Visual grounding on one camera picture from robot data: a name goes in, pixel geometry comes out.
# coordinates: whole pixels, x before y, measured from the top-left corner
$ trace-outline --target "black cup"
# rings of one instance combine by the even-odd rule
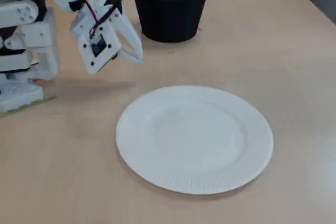
[[[142,32],[160,42],[193,38],[205,0],[135,0]]]

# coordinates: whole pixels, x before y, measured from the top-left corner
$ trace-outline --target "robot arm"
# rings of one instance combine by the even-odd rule
[[[97,73],[117,56],[142,62],[140,38],[120,0],[54,2],[66,12],[78,11],[70,32],[78,40],[90,74]],[[16,27],[19,32],[13,34]],[[3,35],[4,30],[10,34]],[[129,47],[122,45],[117,33]],[[32,52],[37,54],[38,62],[33,62]],[[55,14],[46,7],[45,0],[0,0],[0,113],[42,99],[42,88],[29,81],[54,78],[58,58]]]
[[[119,4],[116,0],[54,0],[54,2],[64,11],[78,11],[70,32],[78,39],[79,51],[90,74],[97,73],[116,56],[133,62],[142,62],[141,41],[121,5],[110,15],[108,21],[97,28],[94,36],[91,36],[91,30],[98,19],[104,16],[112,5]],[[5,46],[9,49],[56,47],[54,12],[51,8],[46,8],[45,3],[41,3],[40,0],[7,0],[4,4],[0,3],[0,28],[10,26],[18,26],[21,34],[14,34],[5,40]],[[116,32],[126,39],[131,48],[121,45]],[[56,54],[57,49],[49,52]],[[49,68],[46,71],[51,71],[51,74],[44,72],[39,76],[38,71],[33,69],[41,68],[40,65],[31,67],[32,69],[28,71],[30,74],[25,72],[16,75],[21,76],[20,79],[53,78],[58,71],[58,55],[50,57],[55,58],[53,67],[46,66]]]

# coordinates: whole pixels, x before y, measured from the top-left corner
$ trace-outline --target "white paper plate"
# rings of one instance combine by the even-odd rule
[[[273,150],[272,131],[249,103],[207,87],[175,86],[135,100],[116,139],[147,181],[187,194],[216,194],[256,178]]]

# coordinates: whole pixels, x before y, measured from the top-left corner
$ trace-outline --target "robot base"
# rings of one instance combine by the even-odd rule
[[[14,80],[0,82],[0,113],[19,109],[44,97],[42,87]]]

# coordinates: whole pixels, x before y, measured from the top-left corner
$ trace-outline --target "plate rim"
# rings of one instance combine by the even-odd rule
[[[225,93],[226,95],[230,95],[232,97],[234,97],[235,99],[238,99],[238,100],[242,100],[244,101],[248,106],[250,106],[252,109],[254,109],[258,115],[260,116],[260,118],[263,120],[263,124],[265,125],[266,127],[266,130],[268,131],[268,133],[270,133],[269,135],[269,144],[270,144],[270,148],[268,149],[268,152],[266,153],[266,157],[264,159],[264,162],[262,163],[262,165],[259,166],[258,169],[256,169],[254,172],[251,172],[249,174],[249,176],[246,176],[246,179],[243,179],[240,183],[235,183],[234,185],[231,185],[229,187],[227,187],[225,190],[222,190],[222,189],[213,189],[213,190],[210,190],[210,189],[207,189],[207,190],[197,190],[197,191],[185,191],[185,190],[179,190],[178,188],[173,188],[173,187],[169,187],[169,186],[165,186],[165,185],[158,185],[157,183],[154,183],[153,181],[150,180],[150,178],[148,178],[147,175],[140,175],[141,172],[137,171],[136,168],[134,168],[134,166],[128,162],[128,159],[124,157],[124,155],[122,154],[123,153],[123,150],[120,146],[120,138],[118,137],[120,135],[120,132],[121,132],[121,127],[122,127],[122,124],[124,123],[124,120],[125,120],[125,116],[127,116],[127,113],[134,107],[136,106],[143,98],[147,97],[147,96],[150,96],[152,95],[153,93],[155,92],[159,92],[159,91],[163,91],[163,90],[167,90],[167,89],[174,89],[174,88],[199,88],[199,89],[209,89],[209,90],[216,90],[217,92],[220,91],[220,92],[223,92]],[[221,89],[217,89],[217,88],[211,88],[211,87],[207,87],[207,86],[195,86],[195,85],[177,85],[177,86],[167,86],[167,87],[161,87],[161,88],[157,88],[157,89],[154,89],[150,92],[147,92],[141,96],[139,96],[138,98],[136,98],[135,100],[133,100],[124,110],[123,112],[121,113],[120,117],[119,117],[119,120],[118,120],[118,123],[117,123],[117,127],[116,127],[116,130],[115,130],[115,139],[116,139],[116,144],[117,144],[117,148],[118,148],[118,151],[119,151],[119,154],[121,156],[121,158],[123,159],[123,161],[127,164],[127,166],[134,172],[136,173],[139,177],[141,177],[142,179],[146,180],[147,182],[151,183],[152,185],[155,185],[157,187],[160,187],[160,188],[163,188],[163,189],[166,189],[166,190],[170,190],[170,191],[174,191],[174,192],[177,192],[177,193],[183,193],[183,194],[191,194],[191,195],[213,195],[213,194],[220,194],[220,193],[225,193],[227,191],[231,191],[231,190],[234,190],[234,189],[237,189],[237,188],[240,188],[250,182],[252,182],[254,179],[256,179],[264,170],[265,168],[267,167],[267,165],[269,164],[271,158],[272,158],[272,154],[273,154],[273,151],[274,151],[274,136],[273,136],[273,132],[271,130],[271,127],[269,125],[269,123],[267,122],[267,120],[265,119],[265,117],[254,107],[252,106],[250,103],[248,103],[245,99],[237,96],[237,95],[234,95],[234,94],[231,94],[225,90],[221,90]]]

